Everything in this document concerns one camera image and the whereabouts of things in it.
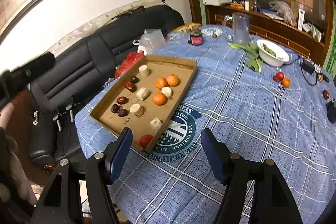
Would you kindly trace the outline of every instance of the power adapter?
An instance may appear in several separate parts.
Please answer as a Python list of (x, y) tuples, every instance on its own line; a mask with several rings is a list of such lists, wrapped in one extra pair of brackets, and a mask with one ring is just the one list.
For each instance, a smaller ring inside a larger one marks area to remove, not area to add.
[(312, 75), (313, 72), (315, 71), (314, 65), (312, 63), (308, 62), (307, 60), (304, 60), (301, 63), (301, 68), (303, 70), (305, 70), (306, 72), (308, 72), (310, 75)]

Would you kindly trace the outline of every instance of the printed logo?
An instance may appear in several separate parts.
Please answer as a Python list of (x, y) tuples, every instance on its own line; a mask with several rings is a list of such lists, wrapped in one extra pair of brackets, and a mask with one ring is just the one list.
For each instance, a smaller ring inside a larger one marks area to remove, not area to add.
[(202, 117), (201, 114), (191, 107), (178, 105), (149, 157), (156, 161), (176, 161), (194, 151), (199, 145), (194, 142), (195, 119), (200, 117)]

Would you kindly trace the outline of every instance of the red date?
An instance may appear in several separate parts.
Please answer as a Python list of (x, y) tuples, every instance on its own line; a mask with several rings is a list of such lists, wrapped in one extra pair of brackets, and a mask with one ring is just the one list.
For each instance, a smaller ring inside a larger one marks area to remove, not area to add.
[(135, 84), (133, 84), (132, 82), (126, 82), (124, 84), (125, 88), (127, 88), (130, 92), (134, 92), (137, 90), (137, 87), (135, 86)]
[(118, 116), (119, 117), (125, 117), (128, 114), (128, 110), (123, 108), (118, 110)]
[(131, 76), (131, 82), (132, 82), (133, 84), (138, 83), (138, 82), (139, 82), (139, 78), (136, 77), (135, 75), (132, 75), (132, 76)]
[(120, 105), (126, 104), (128, 102), (128, 99), (125, 96), (117, 98), (117, 103)]
[(117, 104), (114, 104), (112, 107), (111, 107), (111, 112), (112, 113), (117, 113), (118, 110), (119, 110), (120, 106), (118, 106)]

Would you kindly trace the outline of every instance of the tomato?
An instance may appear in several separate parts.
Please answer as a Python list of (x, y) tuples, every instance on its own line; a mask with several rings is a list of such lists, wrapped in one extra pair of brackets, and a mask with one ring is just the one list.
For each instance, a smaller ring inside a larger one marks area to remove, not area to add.
[(275, 82), (280, 82), (280, 79), (279, 79), (276, 75), (273, 76), (273, 80), (274, 80)]
[(283, 80), (283, 78), (285, 77), (284, 73), (283, 72), (277, 72), (276, 76), (279, 78), (280, 81)]
[(289, 88), (289, 86), (291, 85), (291, 81), (288, 79), (288, 78), (283, 78), (282, 80), (282, 85), (285, 87), (285, 88)]
[(146, 134), (141, 136), (140, 140), (139, 140), (139, 144), (141, 147), (146, 148), (149, 143), (151, 142), (151, 140), (153, 139), (152, 135)]

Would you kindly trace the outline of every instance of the small orange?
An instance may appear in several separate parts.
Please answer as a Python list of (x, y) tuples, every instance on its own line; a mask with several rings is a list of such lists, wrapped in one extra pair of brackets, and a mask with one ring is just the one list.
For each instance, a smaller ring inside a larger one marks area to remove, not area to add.
[(283, 78), (282, 80), (282, 85), (285, 87), (285, 88), (289, 88), (289, 86), (291, 85), (291, 81), (288, 79), (288, 78)]
[(160, 90), (168, 86), (168, 82), (165, 78), (160, 77), (160, 78), (157, 78), (157, 80), (155, 81), (155, 85)]
[(156, 93), (153, 95), (153, 102), (154, 104), (161, 106), (166, 102), (166, 96), (164, 96), (161, 92)]
[(170, 86), (176, 86), (180, 83), (180, 80), (177, 77), (177, 75), (169, 75), (167, 77), (167, 82), (168, 82), (168, 85)]

